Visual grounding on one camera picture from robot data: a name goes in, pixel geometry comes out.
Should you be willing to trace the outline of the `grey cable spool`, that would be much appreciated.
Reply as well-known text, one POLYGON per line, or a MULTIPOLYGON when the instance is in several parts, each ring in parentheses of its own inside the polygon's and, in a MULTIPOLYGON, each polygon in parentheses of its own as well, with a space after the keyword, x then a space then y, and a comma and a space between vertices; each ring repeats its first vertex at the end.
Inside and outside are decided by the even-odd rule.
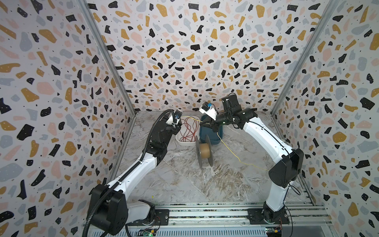
POLYGON ((205 142, 201 143, 199 137, 195 137, 196 155, 200 169, 202 169, 203 160, 208 160, 209 165, 212 167, 214 164, 211 141, 208 135, 205 136, 205 142))

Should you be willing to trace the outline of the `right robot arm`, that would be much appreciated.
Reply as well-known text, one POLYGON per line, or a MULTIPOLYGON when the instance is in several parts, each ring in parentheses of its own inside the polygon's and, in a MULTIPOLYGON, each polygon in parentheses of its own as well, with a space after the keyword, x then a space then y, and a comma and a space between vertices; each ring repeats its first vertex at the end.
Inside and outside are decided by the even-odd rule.
POLYGON ((230 93, 221 101, 224 107, 222 113, 219 113, 212 103, 203 103, 200 111, 206 114, 208 119, 200 125, 211 128, 214 132, 221 126, 233 125, 252 136, 271 157, 274 162, 274 166, 268 170, 271 187, 260 219, 274 224, 286 211, 285 200, 301 172, 304 152, 299 148, 292 148, 276 136, 253 109, 242 109, 235 93, 230 93))

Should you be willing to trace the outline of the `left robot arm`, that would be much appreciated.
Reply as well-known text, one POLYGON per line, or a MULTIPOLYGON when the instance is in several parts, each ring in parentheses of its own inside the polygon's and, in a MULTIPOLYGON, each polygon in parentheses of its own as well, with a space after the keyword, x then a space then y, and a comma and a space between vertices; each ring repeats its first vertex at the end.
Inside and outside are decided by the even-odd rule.
POLYGON ((181 112, 164 111, 153 124, 142 154, 120 176, 108 184, 99 184, 91 192, 91 199, 82 236, 90 226, 103 235, 116 235, 132 222, 151 226, 156 222, 155 205, 146 200, 128 203, 128 197, 142 179, 164 159, 173 135, 181 130, 181 112))

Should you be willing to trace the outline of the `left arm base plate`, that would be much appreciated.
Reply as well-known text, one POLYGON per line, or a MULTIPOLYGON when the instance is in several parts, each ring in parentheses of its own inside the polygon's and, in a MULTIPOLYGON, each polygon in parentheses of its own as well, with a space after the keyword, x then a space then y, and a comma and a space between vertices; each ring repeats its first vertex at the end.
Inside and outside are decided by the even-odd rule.
POLYGON ((128 223, 129 226, 167 226, 169 223, 170 211, 169 209, 158 209, 151 211, 147 218, 143 220, 135 220, 128 223))

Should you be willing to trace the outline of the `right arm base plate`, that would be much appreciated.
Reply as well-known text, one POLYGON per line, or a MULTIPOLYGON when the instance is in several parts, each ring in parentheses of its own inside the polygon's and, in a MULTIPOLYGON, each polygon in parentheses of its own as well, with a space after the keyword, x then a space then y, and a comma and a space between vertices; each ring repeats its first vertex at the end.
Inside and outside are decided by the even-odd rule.
POLYGON ((250 208, 247 209, 247 219, 251 225, 290 224, 289 214, 285 207, 277 212, 273 212, 270 208, 250 208))

